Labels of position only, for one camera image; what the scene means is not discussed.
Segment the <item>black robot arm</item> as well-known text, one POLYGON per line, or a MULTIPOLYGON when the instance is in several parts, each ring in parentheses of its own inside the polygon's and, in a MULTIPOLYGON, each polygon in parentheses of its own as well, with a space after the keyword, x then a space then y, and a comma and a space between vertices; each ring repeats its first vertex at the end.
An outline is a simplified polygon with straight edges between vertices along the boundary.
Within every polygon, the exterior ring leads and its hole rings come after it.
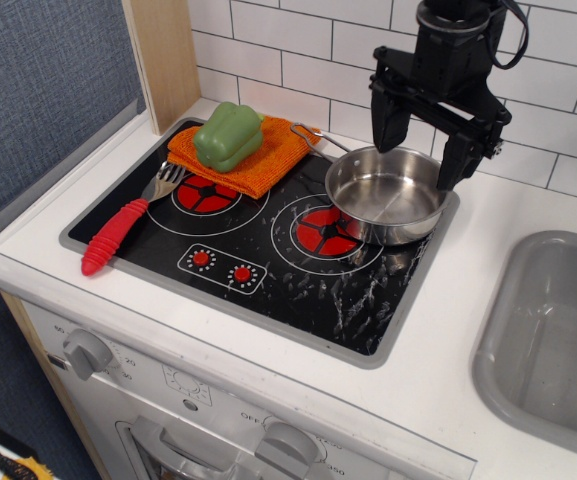
POLYGON ((440 190, 452 190, 492 157, 511 121, 487 84, 507 10, 501 1, 422 1, 414 51, 373 52, 373 143, 381 153, 400 145, 413 116, 446 134, 440 190))

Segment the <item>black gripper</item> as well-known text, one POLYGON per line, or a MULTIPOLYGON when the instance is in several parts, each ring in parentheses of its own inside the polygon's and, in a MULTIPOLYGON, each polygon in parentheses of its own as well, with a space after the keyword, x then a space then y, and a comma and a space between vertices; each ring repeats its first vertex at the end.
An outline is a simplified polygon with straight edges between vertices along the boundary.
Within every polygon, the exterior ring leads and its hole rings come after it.
POLYGON ((483 156, 498 152, 511 114, 487 80, 505 23, 503 14, 477 14, 453 22, 419 14, 412 53, 380 46, 370 88, 373 143, 380 153, 401 145, 410 117, 449 136, 437 180, 452 191, 472 177, 483 156))

